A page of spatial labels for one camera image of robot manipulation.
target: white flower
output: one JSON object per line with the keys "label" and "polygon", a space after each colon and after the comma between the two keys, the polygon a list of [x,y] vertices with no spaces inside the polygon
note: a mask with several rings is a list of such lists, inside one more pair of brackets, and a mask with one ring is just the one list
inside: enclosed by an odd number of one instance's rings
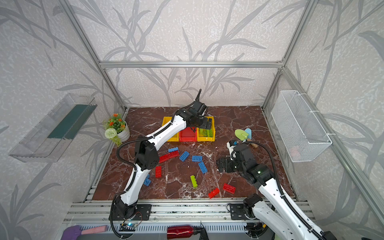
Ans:
{"label": "white flower", "polygon": [[107,130],[105,130],[105,137],[106,138],[109,138],[109,139],[111,139],[111,138],[114,138],[114,137],[116,137],[117,136],[117,131],[116,131],[116,129],[114,129],[114,128],[108,128]]}

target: white wire mesh basket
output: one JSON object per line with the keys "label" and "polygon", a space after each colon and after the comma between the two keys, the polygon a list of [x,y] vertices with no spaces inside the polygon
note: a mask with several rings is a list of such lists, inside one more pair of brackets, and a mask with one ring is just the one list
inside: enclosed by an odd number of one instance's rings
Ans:
{"label": "white wire mesh basket", "polygon": [[308,162],[320,155],[332,140],[296,90],[280,91],[272,117],[292,162]]}

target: marble surface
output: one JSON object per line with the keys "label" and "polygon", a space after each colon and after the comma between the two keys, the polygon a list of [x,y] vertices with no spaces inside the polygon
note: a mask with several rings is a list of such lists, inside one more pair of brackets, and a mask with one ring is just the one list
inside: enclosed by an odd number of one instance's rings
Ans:
{"label": "marble surface", "polygon": [[[164,116],[171,116],[177,108],[131,108],[126,122],[131,131],[129,140],[136,139],[139,135],[149,134],[158,129]],[[270,147],[278,168],[279,178],[283,188],[290,196],[293,191],[290,187],[285,171],[277,154],[270,132],[267,128],[264,116],[259,106],[249,107],[209,107],[208,116],[215,118],[216,139],[215,142],[167,142],[159,150],[159,156],[168,153],[168,149],[178,147],[180,154],[188,151],[190,156],[182,162],[178,157],[159,164],[162,168],[162,177],[155,178],[155,169],[150,172],[149,187],[143,185],[139,199],[183,199],[183,198],[208,198],[208,193],[216,187],[220,193],[216,197],[247,197],[258,190],[246,182],[238,173],[219,173],[216,160],[229,155],[226,143],[235,139],[235,129],[252,129],[253,140]],[[254,149],[258,163],[267,164],[271,169],[268,154],[263,149]],[[123,157],[133,160],[134,145],[121,150]],[[202,174],[198,163],[192,162],[192,155],[203,156],[203,161],[208,169]],[[116,192],[121,192],[126,186],[132,167],[129,167],[116,157],[114,147],[107,165],[103,171],[99,184],[93,195],[93,200],[112,200]],[[198,188],[194,189],[190,176],[196,177]],[[224,183],[236,187],[234,194],[222,190]]]}

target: leaf-patterned wallpaper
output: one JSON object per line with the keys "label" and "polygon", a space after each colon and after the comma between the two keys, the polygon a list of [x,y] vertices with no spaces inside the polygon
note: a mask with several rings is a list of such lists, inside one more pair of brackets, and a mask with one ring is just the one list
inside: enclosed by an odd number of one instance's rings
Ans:
{"label": "leaf-patterned wallpaper", "polygon": [[[70,3],[102,61],[279,61],[307,0]],[[276,72],[251,68],[108,71],[128,106],[183,105],[199,88],[207,105],[260,105]]]}
{"label": "leaf-patterned wallpaper", "polygon": [[[103,119],[120,111],[63,14],[49,0],[0,1],[0,239],[53,239],[82,201],[108,141]],[[9,151],[67,94],[97,108],[56,163]]]}
{"label": "leaf-patterned wallpaper", "polygon": [[[384,196],[384,1],[326,3],[316,6],[288,68]],[[288,89],[283,79],[275,94]],[[279,137],[274,124],[272,129]],[[277,144],[285,150],[281,141]],[[338,239],[384,239],[383,228],[331,149],[308,163],[282,158],[298,194],[310,202],[325,230]]]}

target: pink handle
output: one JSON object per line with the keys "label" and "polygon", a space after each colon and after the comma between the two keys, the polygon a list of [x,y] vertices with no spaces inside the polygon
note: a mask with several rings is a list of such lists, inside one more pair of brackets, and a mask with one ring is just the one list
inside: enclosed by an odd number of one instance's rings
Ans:
{"label": "pink handle", "polygon": [[105,232],[108,229],[107,225],[104,226],[99,226],[99,227],[94,227],[91,229],[83,230],[81,231],[81,235],[84,234],[91,234],[91,233],[99,233],[99,232]]}

